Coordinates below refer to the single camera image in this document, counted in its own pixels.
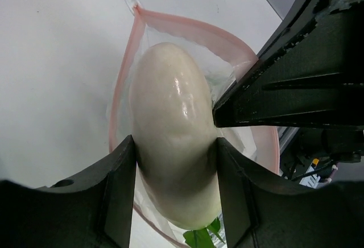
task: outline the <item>black device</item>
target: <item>black device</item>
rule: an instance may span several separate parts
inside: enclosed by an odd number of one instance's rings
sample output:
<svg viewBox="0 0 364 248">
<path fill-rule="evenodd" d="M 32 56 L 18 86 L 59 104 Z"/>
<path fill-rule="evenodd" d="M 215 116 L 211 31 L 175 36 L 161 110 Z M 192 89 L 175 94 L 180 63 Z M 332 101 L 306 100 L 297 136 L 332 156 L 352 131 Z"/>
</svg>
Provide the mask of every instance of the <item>black device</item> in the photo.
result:
<svg viewBox="0 0 364 248">
<path fill-rule="evenodd" d="M 287 152 L 358 159 L 363 24 L 364 0 L 296 0 L 259 61 L 216 103 L 216 126 L 300 127 L 311 134 L 301 131 L 299 146 Z M 364 247 L 364 182 L 310 189 L 274 175 L 223 138 L 216 143 L 228 248 Z M 129 136 L 53 187 L 0 181 L 0 247 L 127 248 L 135 169 Z"/>
</svg>

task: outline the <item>plastic bag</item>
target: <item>plastic bag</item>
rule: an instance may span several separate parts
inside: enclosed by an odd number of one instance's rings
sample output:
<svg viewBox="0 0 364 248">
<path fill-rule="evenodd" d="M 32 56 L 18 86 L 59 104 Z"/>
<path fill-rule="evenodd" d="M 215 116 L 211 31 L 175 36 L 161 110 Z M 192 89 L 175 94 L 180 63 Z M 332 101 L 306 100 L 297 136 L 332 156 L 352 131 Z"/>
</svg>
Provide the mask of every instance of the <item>plastic bag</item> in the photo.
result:
<svg viewBox="0 0 364 248">
<path fill-rule="evenodd" d="M 213 102 L 232 82 L 239 80 L 258 59 L 243 41 L 218 27 L 193 19 L 145 10 L 140 6 L 138 0 L 126 0 L 126 3 L 134 14 L 134 24 L 115 84 L 112 104 L 108 106 L 107 111 L 110 113 L 110 152 L 131 133 L 128 109 L 129 85 L 138 59 L 150 46 L 170 42 L 186 50 L 202 69 L 210 86 Z M 272 127 L 257 128 L 255 129 L 258 132 L 256 135 L 261 136 L 260 134 L 265 133 L 268 140 L 271 141 L 271 144 L 267 144 L 264 139 L 261 141 L 269 148 L 268 154 L 271 154 L 273 148 L 275 159 L 277 159 L 276 156 L 279 158 L 276 130 Z M 259 163 L 257 147 L 250 127 L 220 129 L 220 136 L 225 137 L 244 156 Z M 272 168 L 266 166 L 266 168 L 272 171 L 277 170 L 273 166 Z M 139 169 L 136 170 L 133 207 L 152 228 L 174 246 L 188 247 L 184 244 L 183 233 L 185 230 L 169 223 L 153 206 L 142 184 Z"/>
</svg>

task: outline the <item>green leaf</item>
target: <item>green leaf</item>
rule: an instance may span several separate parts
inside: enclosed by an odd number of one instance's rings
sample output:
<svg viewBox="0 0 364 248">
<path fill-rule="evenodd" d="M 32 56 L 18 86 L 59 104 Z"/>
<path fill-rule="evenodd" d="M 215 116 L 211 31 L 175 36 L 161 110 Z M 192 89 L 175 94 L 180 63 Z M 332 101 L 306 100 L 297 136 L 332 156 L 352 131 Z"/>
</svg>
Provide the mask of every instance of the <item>green leaf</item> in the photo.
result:
<svg viewBox="0 0 364 248">
<path fill-rule="evenodd" d="M 183 237 L 186 240 L 185 243 L 191 248 L 215 248 L 206 228 L 187 231 L 183 234 Z"/>
<path fill-rule="evenodd" d="M 218 234 L 218 232 L 220 231 L 220 228 L 221 228 L 221 225 L 220 225 L 220 220 L 218 219 L 218 217 L 209 226 L 207 226 L 207 229 L 209 229 L 220 241 L 225 243 L 222 240 L 222 238 L 220 237 L 220 235 Z"/>
</svg>

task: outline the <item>white vegetable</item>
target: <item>white vegetable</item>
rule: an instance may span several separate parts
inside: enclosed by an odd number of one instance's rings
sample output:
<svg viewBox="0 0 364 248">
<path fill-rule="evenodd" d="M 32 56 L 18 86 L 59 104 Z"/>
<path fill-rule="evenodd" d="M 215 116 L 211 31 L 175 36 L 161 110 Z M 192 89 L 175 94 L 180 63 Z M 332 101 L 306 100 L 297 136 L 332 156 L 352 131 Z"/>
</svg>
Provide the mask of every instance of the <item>white vegetable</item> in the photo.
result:
<svg viewBox="0 0 364 248">
<path fill-rule="evenodd" d="M 196 230 L 220 213 L 217 130 L 203 73 L 172 43 L 149 48 L 130 85 L 130 114 L 144 187 L 174 225 Z"/>
</svg>

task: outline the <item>white oval object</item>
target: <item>white oval object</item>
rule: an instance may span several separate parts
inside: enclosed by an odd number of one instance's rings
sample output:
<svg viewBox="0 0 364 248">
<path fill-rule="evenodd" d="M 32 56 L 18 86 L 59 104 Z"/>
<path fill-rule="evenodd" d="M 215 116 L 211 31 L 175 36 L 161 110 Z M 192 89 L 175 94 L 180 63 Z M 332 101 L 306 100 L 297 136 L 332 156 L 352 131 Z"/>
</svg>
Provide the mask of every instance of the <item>white oval object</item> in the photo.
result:
<svg viewBox="0 0 364 248">
<path fill-rule="evenodd" d="M 146 191 L 174 225 L 196 230 L 220 213 L 217 130 L 203 73 L 180 47 L 149 48 L 129 93 L 132 136 Z"/>
</svg>

